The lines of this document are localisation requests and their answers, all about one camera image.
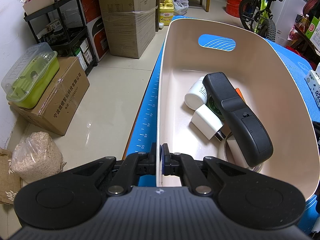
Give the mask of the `black metal shelf rack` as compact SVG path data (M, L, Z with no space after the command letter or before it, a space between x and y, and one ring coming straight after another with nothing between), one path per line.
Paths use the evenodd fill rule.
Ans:
M87 75L98 65L80 0L54 0L49 6L25 13L24 20L37 43L47 42L59 56L81 54Z

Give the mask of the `tissue box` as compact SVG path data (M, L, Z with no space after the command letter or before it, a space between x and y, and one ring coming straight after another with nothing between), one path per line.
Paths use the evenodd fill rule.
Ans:
M313 95L315 102L320 108L320 63L318 64L316 70L309 70L308 74L305 76L305 81Z

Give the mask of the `white pill bottle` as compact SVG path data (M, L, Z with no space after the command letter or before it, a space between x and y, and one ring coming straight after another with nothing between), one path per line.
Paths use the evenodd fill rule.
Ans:
M207 91L202 83L204 76L200 77L184 96L185 104L192 110L197 110L205 105L208 100Z

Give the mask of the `beige plastic storage bin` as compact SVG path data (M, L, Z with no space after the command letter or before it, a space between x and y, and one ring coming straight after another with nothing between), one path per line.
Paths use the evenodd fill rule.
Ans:
M274 152L262 174L294 185L306 199L319 183L319 153L305 101L282 55L262 37L232 25L192 18L171 22L164 41L157 109L157 145L202 160L223 157L224 143L191 123L189 88L223 72L260 119Z

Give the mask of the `brown paper bag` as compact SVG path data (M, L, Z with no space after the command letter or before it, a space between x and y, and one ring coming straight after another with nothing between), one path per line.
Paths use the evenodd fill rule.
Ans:
M22 180L11 169L12 153L2 149L0 153L0 194L1 204L13 204L14 199L22 188Z

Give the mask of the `white tape roll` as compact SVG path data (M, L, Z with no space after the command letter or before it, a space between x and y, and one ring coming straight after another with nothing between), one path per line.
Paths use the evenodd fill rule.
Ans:
M231 150L230 150L230 148L228 147L228 144L227 144L227 138L223 139L223 141L221 141L219 149L218 149L218 152L217 152L217 157L219 159L222 159L222 160L227 161L229 163L235 164L234 159L233 159L232 154L231 154ZM249 167L247 169L249 169L251 171L254 171L254 172L260 172L262 170L262 168L263 168L263 163L255 166L255 167Z

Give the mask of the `yellow detergent jug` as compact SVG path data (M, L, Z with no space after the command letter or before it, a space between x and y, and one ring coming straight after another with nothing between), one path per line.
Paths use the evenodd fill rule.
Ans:
M164 0L159 5L159 22L164 26L168 26L174 16L174 4L173 0Z

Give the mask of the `red bucket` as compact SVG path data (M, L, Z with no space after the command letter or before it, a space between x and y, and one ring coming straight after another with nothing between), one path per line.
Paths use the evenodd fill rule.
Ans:
M226 9L227 14L239 18L239 6L242 0L226 0Z

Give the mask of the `green black bicycle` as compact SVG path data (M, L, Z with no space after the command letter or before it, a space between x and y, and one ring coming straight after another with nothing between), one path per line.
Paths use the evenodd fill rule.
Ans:
M283 0L242 0L239 4L239 16L244 29L274 42L276 24L271 4L275 1Z

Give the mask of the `lower large cardboard box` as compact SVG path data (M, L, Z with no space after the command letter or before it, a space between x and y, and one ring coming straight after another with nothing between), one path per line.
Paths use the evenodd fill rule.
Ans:
M110 53L138 59L156 32L156 0L99 0Z

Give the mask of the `plastic bag on floor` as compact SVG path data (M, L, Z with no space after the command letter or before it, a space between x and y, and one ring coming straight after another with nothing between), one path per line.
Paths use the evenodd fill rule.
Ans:
M174 5L174 15L185 15L189 8L188 0L172 0Z

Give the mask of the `bag of grain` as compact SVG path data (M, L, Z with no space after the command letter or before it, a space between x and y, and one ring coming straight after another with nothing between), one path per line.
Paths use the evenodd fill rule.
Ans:
M32 183L63 171L63 155L47 132L34 132L14 149L11 169L26 183Z

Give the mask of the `green clear lid container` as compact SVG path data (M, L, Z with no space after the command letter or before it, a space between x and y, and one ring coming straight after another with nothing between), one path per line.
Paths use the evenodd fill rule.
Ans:
M60 68L57 52L46 42L29 47L1 81L6 99L32 109Z

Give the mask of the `large white charger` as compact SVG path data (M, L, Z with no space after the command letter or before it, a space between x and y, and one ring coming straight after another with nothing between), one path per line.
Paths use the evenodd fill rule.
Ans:
M249 168L249 165L244 158L244 155L236 142L234 135L231 135L227 138L228 147L231 150L232 157L236 165L241 166L243 168Z

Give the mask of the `floor cardboard box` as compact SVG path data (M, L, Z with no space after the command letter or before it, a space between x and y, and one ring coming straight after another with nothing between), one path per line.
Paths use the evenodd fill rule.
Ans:
M29 123L64 136L89 88L89 80L76 56L58 57L60 69L32 109L9 105Z

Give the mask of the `green round tin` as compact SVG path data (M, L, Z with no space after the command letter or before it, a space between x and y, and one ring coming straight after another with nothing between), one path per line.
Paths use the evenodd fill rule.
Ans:
M213 100L213 98L211 96L209 96L206 105L221 121L225 120L222 113L220 112L220 110L216 106L215 101Z

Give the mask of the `small white charger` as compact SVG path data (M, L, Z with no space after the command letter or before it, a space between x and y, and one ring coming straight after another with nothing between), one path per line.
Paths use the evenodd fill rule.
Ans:
M205 104L194 112L191 122L208 140L216 137L218 141L223 141L226 137L221 131L223 122Z

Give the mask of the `green white carton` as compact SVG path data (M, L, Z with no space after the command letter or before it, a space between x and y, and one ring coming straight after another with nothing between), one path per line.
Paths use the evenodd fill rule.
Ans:
M319 19L316 18L316 17L313 17L313 19L310 22L309 27L308 27L308 29L307 29L307 31L305 33L305 35L306 35L306 37L308 39L310 39L312 37L312 35L313 35L313 33L314 33L314 31L315 31L315 29L316 29L318 24L319 24Z

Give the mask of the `black remote control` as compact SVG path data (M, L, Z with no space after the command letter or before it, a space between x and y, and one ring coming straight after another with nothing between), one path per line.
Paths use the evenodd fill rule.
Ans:
M202 83L233 133L246 163L254 167L271 158L273 145L267 130L227 76L223 72L210 73Z

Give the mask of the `orange purple toy knife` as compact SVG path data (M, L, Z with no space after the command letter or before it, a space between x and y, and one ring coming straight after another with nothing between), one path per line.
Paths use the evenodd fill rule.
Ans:
M245 102L241 90L239 88L236 88L235 90L236 90L237 94L240 96L240 98L242 98L242 100Z

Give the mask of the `blue silicone baking mat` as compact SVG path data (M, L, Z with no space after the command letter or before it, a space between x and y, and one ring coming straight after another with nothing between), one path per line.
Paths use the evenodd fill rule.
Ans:
M304 80L304 77L307 75L309 70L311 70L310 64L304 58L274 42L270 41L269 44L284 62L287 70L290 72L297 87L299 88L302 98L306 103L311 120L314 122L319 122L319 108L314 102L309 87ZM142 103L140 104L140 109L137 113L136 120L124 153L125 157L129 154L139 151L150 152L152 144L156 142L157 111L155 109L148 110L147 104L149 102L153 102L153 99L158 95L162 53L163 51L161 50L149 79ZM314 194L306 201L304 215L298 224L300 230L310 236L313 235L311 230L316 220L319 218L319 214L316 211L316 204L317 196Z

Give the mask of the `white refrigerator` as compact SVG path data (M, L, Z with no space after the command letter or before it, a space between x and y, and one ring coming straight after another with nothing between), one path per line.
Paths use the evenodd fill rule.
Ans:
M275 42L281 46L288 43L288 35L295 23L296 16L302 14L304 5L308 0L283 0L273 2L271 11L276 24Z

